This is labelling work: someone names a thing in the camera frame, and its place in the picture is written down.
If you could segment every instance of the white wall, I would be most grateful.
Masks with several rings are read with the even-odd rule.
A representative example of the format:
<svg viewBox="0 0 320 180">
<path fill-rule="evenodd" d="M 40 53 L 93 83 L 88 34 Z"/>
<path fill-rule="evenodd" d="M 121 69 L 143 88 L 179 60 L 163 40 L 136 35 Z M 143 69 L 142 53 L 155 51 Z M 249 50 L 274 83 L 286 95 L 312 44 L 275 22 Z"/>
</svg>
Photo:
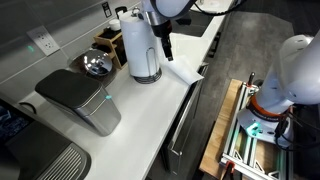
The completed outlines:
<svg viewBox="0 0 320 180">
<path fill-rule="evenodd" d="M 118 6 L 131 8 L 140 0 L 108 0 L 106 18 L 101 0 L 2 0 L 0 2 L 0 92 L 20 101 L 51 72 L 67 67 L 108 26 Z M 61 49 L 46 57 L 26 32 L 44 25 Z"/>
</svg>

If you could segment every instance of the white countertop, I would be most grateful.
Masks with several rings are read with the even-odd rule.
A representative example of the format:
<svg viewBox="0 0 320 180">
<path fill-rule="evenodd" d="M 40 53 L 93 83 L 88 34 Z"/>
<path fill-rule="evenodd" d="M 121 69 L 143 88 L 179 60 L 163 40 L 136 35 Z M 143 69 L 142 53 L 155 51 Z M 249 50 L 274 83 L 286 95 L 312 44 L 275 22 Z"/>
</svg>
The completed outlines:
<svg viewBox="0 0 320 180">
<path fill-rule="evenodd" d="M 223 18 L 213 18 L 201 38 L 171 34 L 173 55 L 186 55 L 197 69 Z M 149 85 L 137 83 L 129 76 L 128 67 L 117 74 L 107 91 L 122 119 L 107 137 L 99 137 L 71 122 L 48 102 L 42 105 L 46 108 L 42 108 L 39 115 L 90 154 L 92 165 L 86 180 L 141 180 L 146 177 L 189 88 L 170 69 L 161 68 L 161 79 Z M 33 99 L 39 104 L 42 98 L 35 96 Z"/>
</svg>

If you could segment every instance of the metal frame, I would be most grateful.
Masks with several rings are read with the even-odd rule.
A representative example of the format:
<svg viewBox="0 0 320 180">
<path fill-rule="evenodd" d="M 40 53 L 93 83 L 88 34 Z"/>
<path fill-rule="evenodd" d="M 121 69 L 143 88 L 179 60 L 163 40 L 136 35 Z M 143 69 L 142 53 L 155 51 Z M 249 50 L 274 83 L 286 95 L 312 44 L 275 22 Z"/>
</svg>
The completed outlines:
<svg viewBox="0 0 320 180">
<path fill-rule="evenodd" d="M 224 151 L 220 160 L 220 164 L 225 165 L 228 161 L 235 163 L 235 169 L 241 172 L 249 179 L 259 180 L 284 180 L 293 178 L 293 154 L 280 150 L 278 158 L 278 167 L 273 172 L 266 174 L 263 167 L 255 159 L 257 139 L 247 136 L 243 158 L 235 150 L 235 144 L 238 139 L 241 127 L 237 121 L 237 114 L 240 109 L 244 108 L 247 98 L 258 91 L 257 86 L 248 87 L 246 83 L 242 83 L 240 88 L 240 97 L 232 118 L 230 131 L 226 140 Z"/>
</svg>

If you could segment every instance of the tissue paper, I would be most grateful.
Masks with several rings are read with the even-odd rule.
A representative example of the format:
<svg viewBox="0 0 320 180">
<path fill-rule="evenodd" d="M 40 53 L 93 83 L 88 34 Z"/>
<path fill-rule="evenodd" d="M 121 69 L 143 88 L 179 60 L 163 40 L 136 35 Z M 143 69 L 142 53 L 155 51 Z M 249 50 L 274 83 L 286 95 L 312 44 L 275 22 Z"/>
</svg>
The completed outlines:
<svg viewBox="0 0 320 180">
<path fill-rule="evenodd" d="M 189 85 L 199 81 L 200 79 L 203 79 L 203 76 L 198 74 L 197 71 L 189 64 L 187 56 L 174 56 L 173 61 L 167 61 L 165 64 L 169 67 L 169 69 L 171 69 L 171 71 L 173 71 Z"/>
</svg>

